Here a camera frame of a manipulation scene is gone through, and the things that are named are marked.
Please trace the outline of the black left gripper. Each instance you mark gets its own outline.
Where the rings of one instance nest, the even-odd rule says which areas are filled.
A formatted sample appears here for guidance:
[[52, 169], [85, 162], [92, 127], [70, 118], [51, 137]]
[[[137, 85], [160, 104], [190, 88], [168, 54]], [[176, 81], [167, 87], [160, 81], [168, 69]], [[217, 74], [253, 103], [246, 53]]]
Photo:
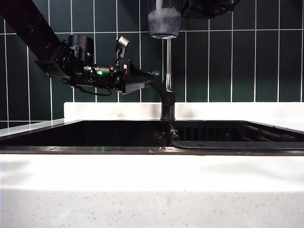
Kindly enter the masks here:
[[130, 64], [129, 59], [119, 58], [114, 65], [93, 65], [86, 76], [82, 76], [82, 86], [113, 90], [126, 95], [151, 86], [151, 81], [160, 74], [158, 70], [142, 71]]

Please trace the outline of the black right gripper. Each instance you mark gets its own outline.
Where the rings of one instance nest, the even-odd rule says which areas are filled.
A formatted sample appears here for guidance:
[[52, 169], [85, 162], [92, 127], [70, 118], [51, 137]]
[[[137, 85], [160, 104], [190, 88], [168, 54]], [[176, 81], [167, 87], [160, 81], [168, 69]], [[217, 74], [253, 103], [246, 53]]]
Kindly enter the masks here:
[[186, 19], [212, 19], [233, 12], [237, 3], [237, 0], [187, 0], [182, 7], [181, 16]]

